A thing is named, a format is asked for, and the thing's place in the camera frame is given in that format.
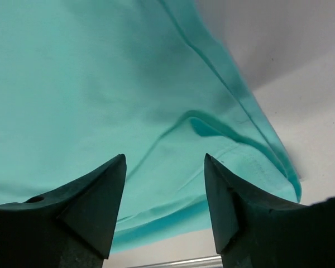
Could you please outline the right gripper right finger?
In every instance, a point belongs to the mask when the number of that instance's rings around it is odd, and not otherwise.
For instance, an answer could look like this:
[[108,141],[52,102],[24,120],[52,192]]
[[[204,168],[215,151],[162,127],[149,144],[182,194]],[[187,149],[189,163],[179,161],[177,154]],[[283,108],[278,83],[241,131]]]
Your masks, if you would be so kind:
[[272,195],[210,155],[205,189],[224,267],[335,267],[335,197],[310,206]]

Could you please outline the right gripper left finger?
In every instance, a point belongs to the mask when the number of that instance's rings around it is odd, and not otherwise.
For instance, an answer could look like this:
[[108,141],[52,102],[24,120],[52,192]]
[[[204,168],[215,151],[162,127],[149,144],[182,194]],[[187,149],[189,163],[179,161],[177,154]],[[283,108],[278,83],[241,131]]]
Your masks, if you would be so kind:
[[0,267],[101,267],[109,257],[126,178],[119,154],[23,203],[0,205]]

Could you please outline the teal t-shirt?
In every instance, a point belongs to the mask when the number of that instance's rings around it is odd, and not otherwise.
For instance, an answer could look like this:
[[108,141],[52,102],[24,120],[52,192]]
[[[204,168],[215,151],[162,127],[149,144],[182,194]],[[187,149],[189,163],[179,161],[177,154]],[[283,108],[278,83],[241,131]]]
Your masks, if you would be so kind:
[[210,154],[298,202],[298,175],[193,1],[0,1],[0,204],[118,154],[112,252],[211,226]]

